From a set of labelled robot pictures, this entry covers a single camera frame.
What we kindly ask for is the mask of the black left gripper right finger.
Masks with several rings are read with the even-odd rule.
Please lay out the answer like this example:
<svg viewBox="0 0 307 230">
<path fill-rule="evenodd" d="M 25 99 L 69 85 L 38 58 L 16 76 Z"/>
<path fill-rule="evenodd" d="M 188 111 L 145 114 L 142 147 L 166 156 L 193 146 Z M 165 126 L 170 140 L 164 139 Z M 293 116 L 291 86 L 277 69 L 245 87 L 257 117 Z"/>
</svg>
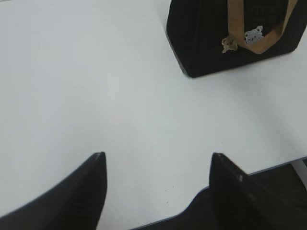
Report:
<svg viewBox="0 0 307 230">
<path fill-rule="evenodd" d="M 218 230 L 305 230 L 307 209 L 295 208 L 222 153 L 212 155 L 209 189 Z"/>
</svg>

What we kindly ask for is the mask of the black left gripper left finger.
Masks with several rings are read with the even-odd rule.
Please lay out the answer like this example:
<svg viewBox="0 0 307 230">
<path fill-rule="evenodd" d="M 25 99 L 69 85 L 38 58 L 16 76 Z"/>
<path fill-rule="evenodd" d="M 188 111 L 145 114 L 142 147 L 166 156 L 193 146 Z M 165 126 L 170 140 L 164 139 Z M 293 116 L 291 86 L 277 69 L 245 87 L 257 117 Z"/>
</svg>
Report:
<svg viewBox="0 0 307 230">
<path fill-rule="evenodd" d="M 106 200 L 106 155 L 90 156 L 40 197 L 0 218 L 2 230 L 95 230 Z"/>
</svg>

